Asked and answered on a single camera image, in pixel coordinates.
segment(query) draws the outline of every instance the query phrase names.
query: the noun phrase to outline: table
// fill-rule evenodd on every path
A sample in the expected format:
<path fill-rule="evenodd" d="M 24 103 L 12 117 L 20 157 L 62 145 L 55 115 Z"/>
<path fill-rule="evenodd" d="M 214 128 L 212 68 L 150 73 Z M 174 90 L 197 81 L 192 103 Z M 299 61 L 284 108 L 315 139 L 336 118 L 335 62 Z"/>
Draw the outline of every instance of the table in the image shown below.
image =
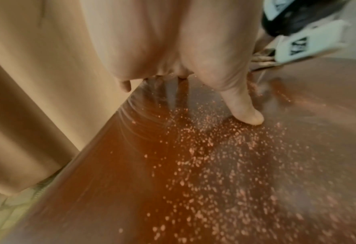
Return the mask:
<path fill-rule="evenodd" d="M 356 243 L 356 61 L 258 75 L 257 127 L 144 81 L 2 243 Z"/>

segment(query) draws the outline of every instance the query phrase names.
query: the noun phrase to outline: brown curtain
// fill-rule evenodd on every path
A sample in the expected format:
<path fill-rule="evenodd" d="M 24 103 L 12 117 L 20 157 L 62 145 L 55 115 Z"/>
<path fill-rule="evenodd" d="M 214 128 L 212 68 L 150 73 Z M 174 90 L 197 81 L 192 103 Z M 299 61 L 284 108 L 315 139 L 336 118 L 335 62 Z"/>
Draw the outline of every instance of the brown curtain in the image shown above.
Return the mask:
<path fill-rule="evenodd" d="M 0 0 L 0 193 L 59 170 L 127 97 L 95 54 L 78 0 Z"/>

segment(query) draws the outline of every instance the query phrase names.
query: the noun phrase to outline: wooden table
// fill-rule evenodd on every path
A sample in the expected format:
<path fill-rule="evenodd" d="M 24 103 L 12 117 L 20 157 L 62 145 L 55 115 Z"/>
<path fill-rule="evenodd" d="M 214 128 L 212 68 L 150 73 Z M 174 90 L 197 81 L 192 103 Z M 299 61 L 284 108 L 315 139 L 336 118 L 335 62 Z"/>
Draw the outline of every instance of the wooden table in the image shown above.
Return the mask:
<path fill-rule="evenodd" d="M 195 76 L 144 81 L 2 243 L 356 243 L 356 61 L 249 86 L 262 126 Z"/>

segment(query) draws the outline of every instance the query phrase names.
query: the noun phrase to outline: tile floor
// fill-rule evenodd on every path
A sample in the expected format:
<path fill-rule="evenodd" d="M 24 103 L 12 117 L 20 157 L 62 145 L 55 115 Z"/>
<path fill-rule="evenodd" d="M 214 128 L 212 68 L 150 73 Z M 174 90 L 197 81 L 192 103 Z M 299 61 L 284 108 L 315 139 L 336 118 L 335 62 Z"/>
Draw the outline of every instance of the tile floor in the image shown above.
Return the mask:
<path fill-rule="evenodd" d="M 51 184 L 55 175 L 11 197 L 0 194 L 0 240 Z"/>

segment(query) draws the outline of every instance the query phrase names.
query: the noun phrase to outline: curtain fold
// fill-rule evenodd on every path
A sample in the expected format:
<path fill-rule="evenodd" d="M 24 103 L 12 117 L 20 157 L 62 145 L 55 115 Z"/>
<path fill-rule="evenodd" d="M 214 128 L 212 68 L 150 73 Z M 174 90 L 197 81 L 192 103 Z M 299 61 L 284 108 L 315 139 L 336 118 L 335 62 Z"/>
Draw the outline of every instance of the curtain fold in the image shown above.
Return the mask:
<path fill-rule="evenodd" d="M 0 0 L 0 193 L 59 170 L 128 95 L 100 63 L 78 0 Z"/>

